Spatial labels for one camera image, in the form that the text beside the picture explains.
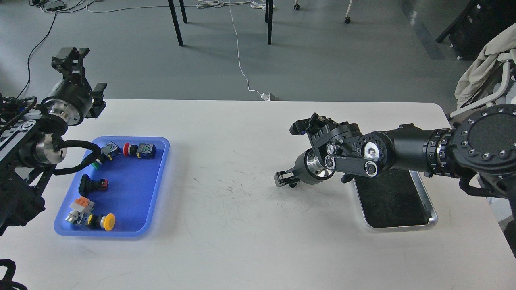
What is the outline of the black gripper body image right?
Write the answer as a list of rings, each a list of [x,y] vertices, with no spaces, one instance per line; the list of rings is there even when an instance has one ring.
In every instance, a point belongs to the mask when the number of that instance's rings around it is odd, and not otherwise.
[[[295,183],[315,185],[330,179],[334,172],[324,167],[313,150],[308,149],[295,160],[293,176]]]

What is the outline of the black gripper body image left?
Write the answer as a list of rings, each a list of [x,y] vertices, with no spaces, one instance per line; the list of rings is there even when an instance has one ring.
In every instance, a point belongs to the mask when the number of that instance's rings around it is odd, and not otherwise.
[[[85,118],[97,118],[92,91],[88,81],[72,82],[63,79],[42,101],[49,114],[61,117],[68,126],[76,126]]]

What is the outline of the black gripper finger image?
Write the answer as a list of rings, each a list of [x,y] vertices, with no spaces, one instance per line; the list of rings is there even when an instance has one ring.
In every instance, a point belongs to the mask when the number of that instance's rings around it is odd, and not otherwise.
[[[107,83],[98,83],[90,93],[92,97],[92,106],[88,110],[86,118],[97,118],[106,107],[104,101],[104,90],[107,88]]]
[[[51,66],[63,74],[63,79],[76,85],[86,85],[84,58],[90,52],[90,48],[63,47],[52,57]]]
[[[275,184],[276,187],[281,188],[288,185],[291,188],[295,188],[299,183],[299,178],[293,172],[293,169],[287,171],[279,171],[275,173]]]

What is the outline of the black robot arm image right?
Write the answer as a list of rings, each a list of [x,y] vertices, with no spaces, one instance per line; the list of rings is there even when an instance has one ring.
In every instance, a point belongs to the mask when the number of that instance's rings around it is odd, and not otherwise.
[[[297,120],[292,135],[307,135],[311,147],[295,165],[274,174],[277,187],[315,185],[341,172],[342,183],[377,178],[389,170],[457,178],[469,196],[504,198],[515,213],[515,105],[475,111],[454,128],[395,130],[363,134],[356,123],[312,114]]]

